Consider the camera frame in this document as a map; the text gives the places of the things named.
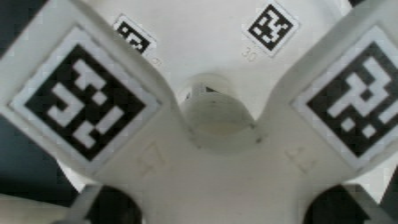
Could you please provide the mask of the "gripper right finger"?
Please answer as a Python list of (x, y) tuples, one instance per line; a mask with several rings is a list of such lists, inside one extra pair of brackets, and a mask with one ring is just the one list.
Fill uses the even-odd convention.
[(359, 184), (338, 185), (316, 196), (302, 224), (391, 224), (391, 216)]

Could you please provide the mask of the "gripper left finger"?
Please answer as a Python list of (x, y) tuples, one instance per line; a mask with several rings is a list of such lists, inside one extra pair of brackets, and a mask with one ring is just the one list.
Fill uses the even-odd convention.
[(119, 189), (89, 184), (66, 216), (51, 224), (142, 224), (139, 205)]

